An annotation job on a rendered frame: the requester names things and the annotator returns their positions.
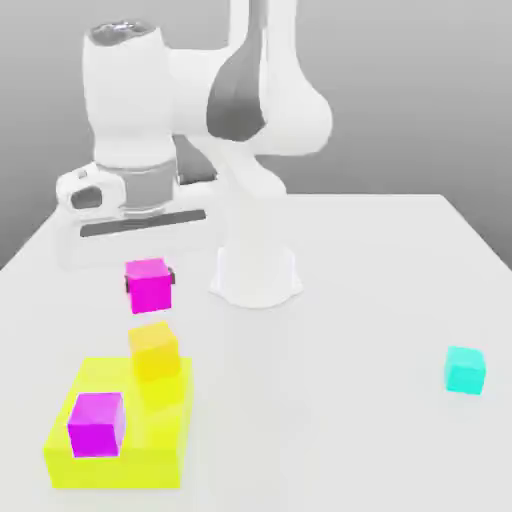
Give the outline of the small orange cube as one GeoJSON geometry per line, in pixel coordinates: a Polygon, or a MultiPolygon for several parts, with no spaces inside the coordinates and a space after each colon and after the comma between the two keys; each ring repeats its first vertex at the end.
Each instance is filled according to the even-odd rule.
{"type": "Polygon", "coordinates": [[[165,321],[130,329],[128,340],[134,371],[140,381],[149,382],[179,373],[178,339],[165,321]]]}

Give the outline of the large yellow box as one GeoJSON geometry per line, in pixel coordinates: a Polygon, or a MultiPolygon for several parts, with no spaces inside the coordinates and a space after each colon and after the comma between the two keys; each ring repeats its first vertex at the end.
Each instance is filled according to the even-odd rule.
{"type": "Polygon", "coordinates": [[[129,358],[83,361],[44,444],[56,488],[177,488],[181,483],[193,403],[192,361],[177,375],[139,382],[129,358]],[[117,457],[75,458],[67,421],[82,392],[120,392],[126,427],[117,457]]]}

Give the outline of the small magenta cube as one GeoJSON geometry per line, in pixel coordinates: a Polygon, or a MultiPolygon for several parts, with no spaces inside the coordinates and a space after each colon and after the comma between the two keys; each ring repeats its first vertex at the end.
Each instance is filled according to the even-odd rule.
{"type": "Polygon", "coordinates": [[[162,258],[125,263],[129,280],[129,298],[133,314],[170,309],[171,284],[167,264],[162,258]]]}
{"type": "Polygon", "coordinates": [[[73,456],[119,456],[125,427],[126,415],[120,392],[79,393],[67,421],[73,456]]]}

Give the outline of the small cyan cube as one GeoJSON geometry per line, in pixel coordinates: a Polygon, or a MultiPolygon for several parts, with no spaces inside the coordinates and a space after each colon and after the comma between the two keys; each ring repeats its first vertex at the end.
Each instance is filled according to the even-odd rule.
{"type": "Polygon", "coordinates": [[[444,365],[447,391],[480,395],[486,377],[486,361],[481,350],[449,346],[444,365]]]}

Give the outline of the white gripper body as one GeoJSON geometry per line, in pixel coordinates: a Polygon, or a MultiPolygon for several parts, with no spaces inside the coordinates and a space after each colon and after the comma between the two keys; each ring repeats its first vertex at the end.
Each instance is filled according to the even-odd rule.
{"type": "Polygon", "coordinates": [[[148,218],[64,221],[55,234],[61,268],[78,270],[164,258],[213,246],[213,215],[202,209],[148,218]]]}

